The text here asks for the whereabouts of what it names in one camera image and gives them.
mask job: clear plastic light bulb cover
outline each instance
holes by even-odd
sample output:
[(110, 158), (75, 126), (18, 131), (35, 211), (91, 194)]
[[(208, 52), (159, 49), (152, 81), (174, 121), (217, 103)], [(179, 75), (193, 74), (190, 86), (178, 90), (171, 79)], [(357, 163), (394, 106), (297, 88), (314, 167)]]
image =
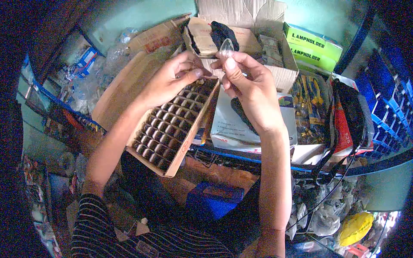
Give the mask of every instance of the clear plastic light bulb cover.
[(234, 54), (234, 45), (229, 38), (224, 40), (224, 43), (222, 43), (218, 54), (220, 58), (229, 58)]

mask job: right hand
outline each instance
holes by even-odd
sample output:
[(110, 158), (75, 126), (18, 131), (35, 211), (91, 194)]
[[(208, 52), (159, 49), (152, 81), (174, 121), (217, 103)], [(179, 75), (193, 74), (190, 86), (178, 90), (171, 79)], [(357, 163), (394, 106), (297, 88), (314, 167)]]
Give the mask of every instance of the right hand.
[[(239, 98), (245, 115), (260, 136), (286, 132), (270, 70), (251, 56), (240, 52), (234, 52), (226, 60), (223, 58), (212, 63), (211, 68), (225, 69), (222, 78), (225, 92), (231, 98)], [(249, 76), (245, 77), (241, 69), (249, 73)]]

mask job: sleeve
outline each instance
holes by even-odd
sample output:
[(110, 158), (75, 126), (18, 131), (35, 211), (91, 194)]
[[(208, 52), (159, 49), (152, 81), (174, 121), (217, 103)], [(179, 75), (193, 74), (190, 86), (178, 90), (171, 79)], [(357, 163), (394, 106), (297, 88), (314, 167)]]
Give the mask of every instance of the sleeve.
[(104, 201), (83, 194), (71, 241), (72, 257), (117, 257), (115, 243), (119, 241)]

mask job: left hand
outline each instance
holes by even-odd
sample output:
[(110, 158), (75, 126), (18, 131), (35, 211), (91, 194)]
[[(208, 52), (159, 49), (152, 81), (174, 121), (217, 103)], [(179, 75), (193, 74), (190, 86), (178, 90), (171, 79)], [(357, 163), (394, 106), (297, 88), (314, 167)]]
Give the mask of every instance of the left hand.
[(187, 50), (166, 61), (145, 85), (138, 99), (148, 109), (158, 107), (173, 99), (185, 86), (211, 75), (201, 60)]

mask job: yellow package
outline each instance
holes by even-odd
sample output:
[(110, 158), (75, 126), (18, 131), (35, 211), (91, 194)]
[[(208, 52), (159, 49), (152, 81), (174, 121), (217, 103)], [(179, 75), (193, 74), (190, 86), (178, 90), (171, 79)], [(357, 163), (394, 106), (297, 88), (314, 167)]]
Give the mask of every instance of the yellow package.
[(373, 214), (361, 212), (344, 222), (339, 237), (340, 245), (349, 246), (361, 240), (373, 225), (373, 219)]

